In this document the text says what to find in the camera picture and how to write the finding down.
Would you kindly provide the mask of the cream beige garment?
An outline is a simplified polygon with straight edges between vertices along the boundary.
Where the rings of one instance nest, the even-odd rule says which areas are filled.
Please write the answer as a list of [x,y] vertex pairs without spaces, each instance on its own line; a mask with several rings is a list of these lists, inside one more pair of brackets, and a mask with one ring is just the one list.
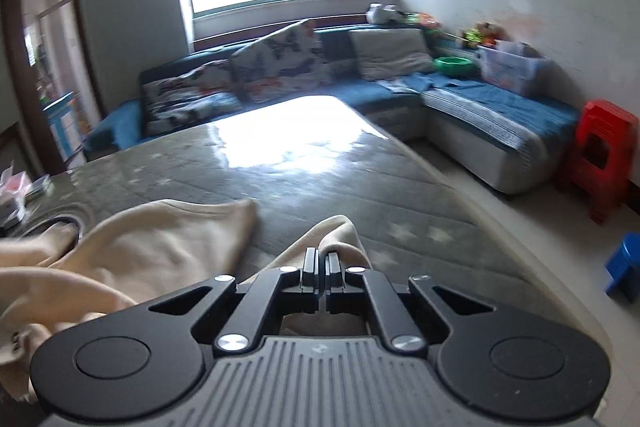
[[54,334],[239,266],[258,223],[254,200],[162,199],[102,221],[1,242],[1,387],[35,401],[29,363]]

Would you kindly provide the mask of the grey quilted star table cover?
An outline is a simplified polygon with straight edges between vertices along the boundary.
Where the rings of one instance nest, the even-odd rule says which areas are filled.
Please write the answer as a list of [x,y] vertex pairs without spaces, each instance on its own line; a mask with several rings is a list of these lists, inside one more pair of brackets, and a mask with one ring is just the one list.
[[236,270],[257,272],[317,222],[349,217],[376,269],[411,274],[585,329],[597,317],[451,174],[336,98],[307,96],[180,131],[52,179],[32,222],[90,230],[157,199],[250,198],[258,225]]

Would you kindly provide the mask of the blue corner sofa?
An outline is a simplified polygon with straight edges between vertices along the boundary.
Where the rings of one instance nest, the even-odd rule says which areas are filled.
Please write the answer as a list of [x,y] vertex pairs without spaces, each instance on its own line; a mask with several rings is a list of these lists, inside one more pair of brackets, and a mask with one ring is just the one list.
[[485,82],[479,75],[451,78],[437,72],[390,80],[364,80],[349,31],[416,28],[362,26],[316,30],[333,80],[310,92],[254,104],[236,81],[230,57],[250,43],[204,51],[142,72],[140,94],[117,107],[85,139],[84,152],[96,159],[126,150],[160,135],[145,132],[142,87],[145,83],[190,72],[211,61],[226,60],[242,108],[234,114],[280,104],[292,98],[327,95],[356,109],[399,139],[425,138],[486,184],[504,194],[518,194],[546,181],[574,139],[579,114],[555,98],[524,98]]

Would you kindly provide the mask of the right butterfly print cushion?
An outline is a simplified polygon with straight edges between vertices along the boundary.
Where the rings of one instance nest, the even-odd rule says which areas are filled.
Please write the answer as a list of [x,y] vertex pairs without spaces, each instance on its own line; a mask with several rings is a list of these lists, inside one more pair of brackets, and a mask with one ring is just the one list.
[[300,20],[233,53],[230,63],[247,98],[262,104],[329,84],[332,72],[311,20]]

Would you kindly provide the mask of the left butterfly print cushion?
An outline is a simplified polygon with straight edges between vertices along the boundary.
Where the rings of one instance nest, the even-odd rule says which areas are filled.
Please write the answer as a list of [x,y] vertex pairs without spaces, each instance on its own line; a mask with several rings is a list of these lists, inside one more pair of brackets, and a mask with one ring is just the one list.
[[211,61],[185,74],[145,83],[142,98],[145,132],[149,136],[203,124],[242,108],[226,60]]

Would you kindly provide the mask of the grey plain cushion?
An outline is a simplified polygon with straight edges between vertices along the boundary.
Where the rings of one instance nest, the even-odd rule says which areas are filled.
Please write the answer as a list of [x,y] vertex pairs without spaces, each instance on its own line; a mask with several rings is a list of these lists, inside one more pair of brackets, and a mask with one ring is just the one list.
[[435,70],[421,29],[358,29],[349,31],[349,38],[364,80],[390,80]]

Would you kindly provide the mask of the green plastic bowl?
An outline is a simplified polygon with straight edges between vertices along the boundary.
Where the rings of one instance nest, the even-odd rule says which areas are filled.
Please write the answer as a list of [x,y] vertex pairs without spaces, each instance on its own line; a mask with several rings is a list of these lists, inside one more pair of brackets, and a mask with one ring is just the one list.
[[437,72],[451,78],[463,78],[472,75],[475,70],[474,63],[465,57],[441,56],[434,60]]

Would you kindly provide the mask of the blue plastic stool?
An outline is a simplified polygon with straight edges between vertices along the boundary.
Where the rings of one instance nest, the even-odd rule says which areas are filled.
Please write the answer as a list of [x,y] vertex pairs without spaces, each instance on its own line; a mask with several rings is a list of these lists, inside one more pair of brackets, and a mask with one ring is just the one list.
[[605,265],[611,280],[605,288],[608,295],[620,294],[628,303],[639,298],[640,234],[628,233]]

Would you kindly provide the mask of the panda plush toy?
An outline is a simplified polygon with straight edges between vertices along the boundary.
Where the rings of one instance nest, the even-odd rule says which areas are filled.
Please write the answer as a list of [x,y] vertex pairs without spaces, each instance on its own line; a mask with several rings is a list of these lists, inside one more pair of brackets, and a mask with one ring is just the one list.
[[406,14],[396,5],[371,3],[366,13],[366,20],[371,25],[403,24]]

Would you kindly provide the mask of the clear plastic storage box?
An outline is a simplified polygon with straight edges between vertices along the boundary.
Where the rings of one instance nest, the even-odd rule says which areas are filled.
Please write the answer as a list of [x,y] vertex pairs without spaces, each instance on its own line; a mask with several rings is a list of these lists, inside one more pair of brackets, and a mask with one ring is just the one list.
[[498,40],[494,48],[480,46],[482,79],[524,98],[540,95],[552,62],[547,57],[533,56],[526,49],[524,43],[502,40]]

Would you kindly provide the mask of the orange green plush toy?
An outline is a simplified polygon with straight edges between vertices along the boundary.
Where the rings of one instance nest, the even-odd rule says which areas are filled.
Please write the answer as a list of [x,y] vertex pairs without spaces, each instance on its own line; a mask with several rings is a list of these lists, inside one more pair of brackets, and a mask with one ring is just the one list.
[[419,26],[428,31],[439,31],[442,29],[440,21],[428,13],[408,13],[406,21],[410,25]]

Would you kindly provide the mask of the green flat packet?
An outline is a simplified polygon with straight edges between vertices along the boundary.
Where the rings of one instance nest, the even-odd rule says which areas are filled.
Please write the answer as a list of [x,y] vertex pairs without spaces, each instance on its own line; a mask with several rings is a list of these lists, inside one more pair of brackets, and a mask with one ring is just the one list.
[[29,190],[25,195],[26,202],[31,202],[44,195],[47,195],[51,188],[51,177],[48,174],[40,176],[39,179],[30,184]]

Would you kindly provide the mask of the colourful plush toys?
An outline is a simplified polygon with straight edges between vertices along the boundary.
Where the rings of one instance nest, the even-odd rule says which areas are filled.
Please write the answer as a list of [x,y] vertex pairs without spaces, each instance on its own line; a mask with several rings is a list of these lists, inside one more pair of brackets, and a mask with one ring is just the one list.
[[494,48],[503,37],[503,30],[499,25],[489,22],[476,23],[474,27],[461,31],[461,42],[465,49],[475,50],[480,46]]

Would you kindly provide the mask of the blue white children board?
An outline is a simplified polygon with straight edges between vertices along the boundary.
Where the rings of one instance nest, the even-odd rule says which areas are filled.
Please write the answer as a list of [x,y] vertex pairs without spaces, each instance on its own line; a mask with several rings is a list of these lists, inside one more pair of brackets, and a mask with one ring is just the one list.
[[43,113],[53,135],[62,161],[68,165],[81,153],[84,140],[75,110],[76,96],[68,92],[44,106]]

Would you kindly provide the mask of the white pink box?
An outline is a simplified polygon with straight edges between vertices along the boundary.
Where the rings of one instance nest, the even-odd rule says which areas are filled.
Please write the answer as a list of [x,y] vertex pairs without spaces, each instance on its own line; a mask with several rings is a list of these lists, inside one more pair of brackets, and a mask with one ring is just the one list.
[[7,230],[19,225],[26,216],[26,194],[32,187],[32,180],[26,171],[15,173],[13,165],[1,175],[1,228]]

